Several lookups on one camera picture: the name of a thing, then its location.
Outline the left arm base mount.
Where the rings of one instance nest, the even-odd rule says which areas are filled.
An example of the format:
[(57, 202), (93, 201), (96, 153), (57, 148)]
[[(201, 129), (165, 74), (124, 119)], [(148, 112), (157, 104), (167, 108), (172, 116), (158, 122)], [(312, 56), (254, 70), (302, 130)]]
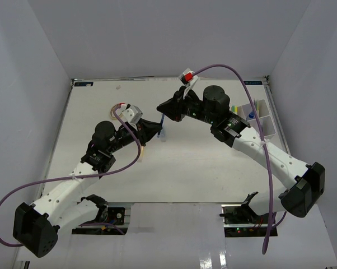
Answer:
[(86, 207), (75, 222), (75, 228), (79, 226), (99, 225), (123, 225), (125, 219), (125, 207), (107, 207), (103, 210), (97, 207)]

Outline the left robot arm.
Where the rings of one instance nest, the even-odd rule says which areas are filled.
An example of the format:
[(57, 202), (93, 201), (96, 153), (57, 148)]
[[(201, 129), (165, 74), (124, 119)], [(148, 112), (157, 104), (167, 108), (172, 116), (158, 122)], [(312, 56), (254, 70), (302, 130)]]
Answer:
[(83, 193), (114, 165), (113, 153), (132, 142), (145, 145), (161, 129), (160, 123), (144, 119), (133, 126), (125, 122), (119, 128), (107, 120), (98, 123), (85, 155), (69, 179), (32, 204), (23, 202), (17, 207), (13, 237), (41, 258), (54, 248), (59, 234), (84, 222), (103, 223), (107, 219), (107, 202), (96, 195), (84, 198)]

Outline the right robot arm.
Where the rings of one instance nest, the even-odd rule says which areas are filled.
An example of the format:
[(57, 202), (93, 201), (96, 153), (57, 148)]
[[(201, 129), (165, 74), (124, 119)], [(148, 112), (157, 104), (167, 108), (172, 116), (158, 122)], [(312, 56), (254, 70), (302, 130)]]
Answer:
[(206, 87), (202, 99), (193, 90), (180, 87), (157, 110), (176, 122), (188, 116), (210, 124), (218, 141), (250, 157), (282, 183), (283, 189), (276, 190), (272, 199), (259, 192), (248, 195), (241, 205), (248, 223), (256, 223), (269, 211), (286, 211), (303, 218), (324, 192), (325, 168), (317, 162), (309, 165), (297, 160), (271, 142), (262, 141), (254, 127), (230, 111), (230, 98), (220, 86)]

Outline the masking tape roll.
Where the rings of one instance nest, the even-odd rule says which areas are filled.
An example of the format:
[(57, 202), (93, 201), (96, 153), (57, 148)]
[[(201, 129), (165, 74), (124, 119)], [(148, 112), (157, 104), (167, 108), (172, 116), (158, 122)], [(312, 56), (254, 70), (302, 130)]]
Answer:
[(119, 113), (117, 114), (119, 118), (122, 117), (122, 111), (124, 111), (127, 107), (126, 103), (118, 103), (115, 104), (111, 109), (110, 109), (110, 119), (112, 120), (118, 120), (117, 117), (114, 115), (117, 109), (119, 109)]

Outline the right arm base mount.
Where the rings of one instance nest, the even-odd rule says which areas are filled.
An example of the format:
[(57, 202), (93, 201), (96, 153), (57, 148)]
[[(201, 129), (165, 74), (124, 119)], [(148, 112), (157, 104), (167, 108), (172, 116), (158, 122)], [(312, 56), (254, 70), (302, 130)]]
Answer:
[(241, 204), (221, 205), (219, 216), (223, 220), (226, 238), (254, 238), (265, 237), (268, 226), (268, 213), (257, 215), (249, 207), (258, 192), (247, 195)]

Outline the blue gel pen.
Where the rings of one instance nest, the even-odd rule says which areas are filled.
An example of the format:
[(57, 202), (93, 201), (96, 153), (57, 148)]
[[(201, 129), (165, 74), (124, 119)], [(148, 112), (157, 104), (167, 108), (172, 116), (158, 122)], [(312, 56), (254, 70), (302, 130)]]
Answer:
[(157, 137), (160, 138), (161, 136), (161, 131), (163, 129), (163, 122), (164, 122), (164, 118), (165, 118), (165, 115), (163, 113), (161, 113), (161, 120), (160, 120), (160, 126), (161, 126), (161, 129), (158, 131), (157, 133)]

